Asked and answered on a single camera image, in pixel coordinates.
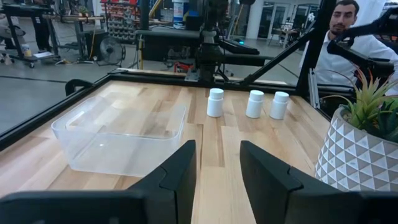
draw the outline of white bottle cap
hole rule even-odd
[[[214,100],[220,100],[224,97],[224,90],[219,89],[219,88],[212,88],[210,90],[210,98],[214,99]]]
[[[264,100],[264,93],[259,90],[252,90],[250,91],[249,99],[254,101],[262,101]]]
[[[286,103],[288,99],[289,99],[289,94],[281,91],[275,92],[275,97],[274,97],[275,101],[280,103]]]

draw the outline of concrete floor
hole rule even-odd
[[[36,53],[38,49],[31,21],[22,19],[19,26],[26,31],[25,41],[30,45],[33,54]],[[54,27],[61,44],[76,41],[73,24],[54,22]],[[85,30],[92,28],[92,25],[85,25]],[[245,44],[259,49],[261,55],[276,56],[282,51],[276,41],[273,41],[270,46],[266,40],[247,40]],[[135,46],[126,46],[126,59],[123,62],[123,67],[130,66],[134,60],[135,51]],[[76,50],[62,49],[60,55],[71,62],[78,58]],[[301,52],[289,55],[261,79],[283,81],[288,85],[295,85],[300,73],[300,59]],[[144,61],[144,68],[172,70],[172,68],[166,68],[162,62],[151,61]],[[230,69],[235,77],[244,78],[260,67],[227,65],[226,68]],[[65,98],[64,85],[67,81],[80,78],[95,82],[113,69],[115,66],[99,67],[96,64],[54,65],[53,60],[37,62],[35,68],[29,68],[20,61],[12,65],[0,64],[0,133]]]

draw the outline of white shirt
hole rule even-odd
[[[331,85],[346,85],[351,86],[351,83],[341,73],[350,78],[354,83],[356,77],[354,76],[355,67],[347,59],[339,56],[329,54],[327,51],[328,44],[330,43],[328,33],[326,33],[323,41],[322,49],[319,54],[317,66],[315,67],[315,75],[317,76],[318,84],[331,84]],[[308,43],[305,46],[303,57],[301,58],[300,67],[303,65],[304,56],[307,52]],[[385,46],[382,42],[378,41],[373,35],[365,35],[356,37],[351,49],[371,58],[385,58],[389,59],[394,64],[394,74],[390,81],[398,78],[398,55],[389,47]],[[398,85],[392,87],[388,95],[398,94]]]

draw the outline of potted plant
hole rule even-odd
[[[398,101],[397,96],[384,96],[398,80],[378,88],[379,79],[374,81],[370,74],[368,82],[359,69],[358,79],[362,88],[352,83],[355,103],[328,96],[344,98],[348,104],[331,119],[315,177],[343,191],[398,191]]]
[[[79,6],[78,12],[79,12],[79,16],[88,17],[88,10],[85,6]]]

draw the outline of clear plastic bin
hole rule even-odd
[[[184,106],[160,100],[152,105],[140,110],[128,97],[96,96],[54,121],[52,129],[72,169],[143,177],[178,149],[184,124]]]

